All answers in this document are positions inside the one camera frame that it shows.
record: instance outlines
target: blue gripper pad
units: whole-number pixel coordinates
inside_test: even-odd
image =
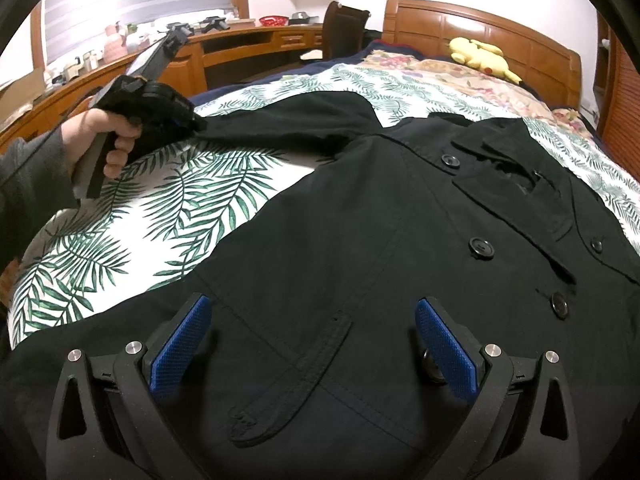
[[[151,363],[149,391],[156,400],[170,397],[177,391],[184,371],[211,325],[209,298],[200,296],[190,300],[193,307]]]
[[[478,393],[476,367],[427,300],[415,307],[415,325],[452,393],[471,402]]]

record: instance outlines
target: metal screw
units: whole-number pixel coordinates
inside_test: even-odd
[[[66,356],[66,358],[69,359],[72,363],[78,361],[78,359],[81,357],[82,357],[82,351],[78,350],[77,348],[69,352],[69,355]]]
[[[498,345],[494,345],[493,343],[489,343],[487,346],[485,346],[484,351],[491,357],[498,357],[502,353],[500,347]]]
[[[560,360],[560,356],[556,354],[553,350],[549,350],[545,353],[546,360],[550,363],[557,363]]]
[[[140,341],[132,341],[125,347],[127,354],[137,354],[142,350],[142,343]]]

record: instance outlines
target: yellow plush toy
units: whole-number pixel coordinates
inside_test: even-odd
[[[494,45],[481,43],[477,40],[469,41],[467,38],[454,38],[449,41],[449,50],[453,61],[466,64],[469,68],[504,78],[516,84],[522,81],[509,70],[509,65],[503,57],[504,54]]]

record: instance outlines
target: pink bottle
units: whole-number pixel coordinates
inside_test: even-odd
[[[104,62],[110,63],[126,56],[128,54],[126,38],[118,33],[116,26],[109,25],[104,31],[107,34],[107,41],[104,44]]]

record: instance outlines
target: dark brown chair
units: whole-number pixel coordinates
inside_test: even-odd
[[[322,60],[349,57],[361,51],[364,27],[370,16],[368,10],[331,2],[322,22]]]

